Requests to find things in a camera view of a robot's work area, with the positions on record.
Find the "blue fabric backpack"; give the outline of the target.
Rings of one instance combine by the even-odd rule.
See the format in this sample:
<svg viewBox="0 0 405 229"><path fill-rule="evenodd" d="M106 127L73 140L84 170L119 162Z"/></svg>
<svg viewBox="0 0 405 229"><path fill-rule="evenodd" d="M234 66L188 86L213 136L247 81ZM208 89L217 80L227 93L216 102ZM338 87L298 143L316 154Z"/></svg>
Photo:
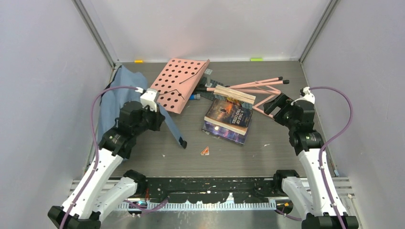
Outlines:
<svg viewBox="0 0 405 229"><path fill-rule="evenodd" d="M140 87L146 90L148 88L148 81L143 74L139 72L133 73L122 65L117 69L112 82L107 86L107 88L117 86ZM115 125L115 119L118 118L120 108L122 108L125 102L129 101L139 102L140 93L133 89L122 88L110 90L101 96L96 137L98 143L101 141L102 135ZM187 145L187 142L181 135L175 122L162 105L160 105L160 112L165 116L165 123L179 144L181 146Z"/></svg>

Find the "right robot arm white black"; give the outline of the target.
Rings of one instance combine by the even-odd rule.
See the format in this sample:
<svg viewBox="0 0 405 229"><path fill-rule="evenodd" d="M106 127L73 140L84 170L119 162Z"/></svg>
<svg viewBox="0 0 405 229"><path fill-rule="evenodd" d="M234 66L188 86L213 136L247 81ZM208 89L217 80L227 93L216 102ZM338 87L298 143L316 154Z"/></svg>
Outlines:
<svg viewBox="0 0 405 229"><path fill-rule="evenodd" d="M278 124L288 128L289 142L307 175L305 188L294 170L274 174L273 191L287 196L301 218L303 229L357 229L359 222L342 204L330 175L321 134L314 129L315 98L307 94L297 100L285 94L264 104L265 114L273 115Z"/></svg>

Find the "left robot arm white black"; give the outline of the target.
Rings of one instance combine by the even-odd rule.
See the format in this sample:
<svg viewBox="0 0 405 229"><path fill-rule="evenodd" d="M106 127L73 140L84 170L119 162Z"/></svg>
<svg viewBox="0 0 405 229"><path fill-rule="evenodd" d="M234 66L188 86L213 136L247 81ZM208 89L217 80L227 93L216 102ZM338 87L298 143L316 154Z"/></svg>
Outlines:
<svg viewBox="0 0 405 229"><path fill-rule="evenodd" d="M156 102L124 103L98 143L95 157L78 186L61 206L48 212L51 222L59 229L98 229L106 216L130 196L142 197L147 190L146 177L128 170L109 191L101 194L112 172L130 157L136 138L147 130L159 131L165 120Z"/></svg>

